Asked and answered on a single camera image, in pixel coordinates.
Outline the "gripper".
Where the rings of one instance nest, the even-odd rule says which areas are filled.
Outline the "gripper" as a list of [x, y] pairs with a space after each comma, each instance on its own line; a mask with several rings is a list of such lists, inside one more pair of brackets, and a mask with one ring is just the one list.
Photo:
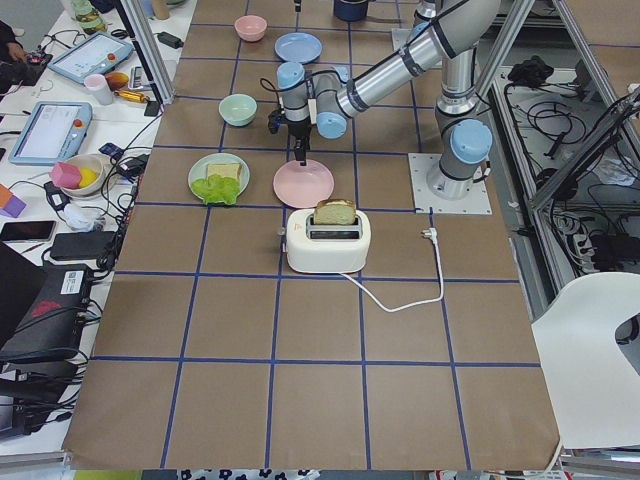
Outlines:
[[[302, 0], [294, 0], [295, 12], [301, 12]], [[312, 123], [310, 118], [303, 120], [288, 121], [288, 131], [295, 141], [294, 155], [301, 166], [307, 165], [308, 140], [311, 135]]]

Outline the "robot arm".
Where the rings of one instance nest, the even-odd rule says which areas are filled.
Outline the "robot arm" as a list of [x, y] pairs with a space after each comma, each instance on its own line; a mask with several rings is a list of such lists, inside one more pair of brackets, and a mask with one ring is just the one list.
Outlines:
[[477, 42], [499, 7], [492, 0], [438, 1], [434, 16], [415, 24], [404, 44], [355, 78], [337, 69], [309, 72], [298, 62], [281, 64], [275, 90], [281, 105], [269, 116], [270, 132], [287, 127], [295, 158], [305, 163], [313, 130], [326, 139], [341, 137], [348, 120], [440, 65], [436, 120], [444, 151], [426, 181], [441, 198], [464, 198], [493, 142], [489, 128], [470, 114], [479, 101]]

